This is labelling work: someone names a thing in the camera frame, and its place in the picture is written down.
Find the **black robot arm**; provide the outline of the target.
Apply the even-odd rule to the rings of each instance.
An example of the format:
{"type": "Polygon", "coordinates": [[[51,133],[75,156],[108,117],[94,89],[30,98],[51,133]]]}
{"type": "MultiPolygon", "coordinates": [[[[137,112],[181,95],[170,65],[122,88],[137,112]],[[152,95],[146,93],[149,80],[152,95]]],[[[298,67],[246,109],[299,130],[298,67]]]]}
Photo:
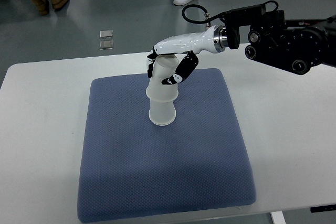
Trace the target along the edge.
{"type": "Polygon", "coordinates": [[[209,17],[197,24],[210,25],[215,19],[225,27],[220,33],[222,44],[237,49],[239,29],[249,26],[248,59],[298,75],[306,74],[319,64],[335,66],[335,16],[326,19],[285,19],[277,7],[266,10],[266,4],[232,9],[209,17]]]}

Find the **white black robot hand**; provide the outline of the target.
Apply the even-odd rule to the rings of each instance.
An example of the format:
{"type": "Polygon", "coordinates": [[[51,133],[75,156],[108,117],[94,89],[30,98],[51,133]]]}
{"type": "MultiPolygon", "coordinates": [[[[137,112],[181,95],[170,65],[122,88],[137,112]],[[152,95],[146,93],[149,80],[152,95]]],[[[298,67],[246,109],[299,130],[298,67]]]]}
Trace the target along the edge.
{"type": "Polygon", "coordinates": [[[164,78],[163,85],[173,85],[185,81],[199,63],[197,54],[205,50],[220,53],[228,47],[226,29],[224,26],[211,26],[201,33],[190,33],[172,36],[155,44],[147,56],[147,73],[151,78],[154,63],[159,55],[184,54],[185,57],[176,67],[174,73],[164,78]]]}

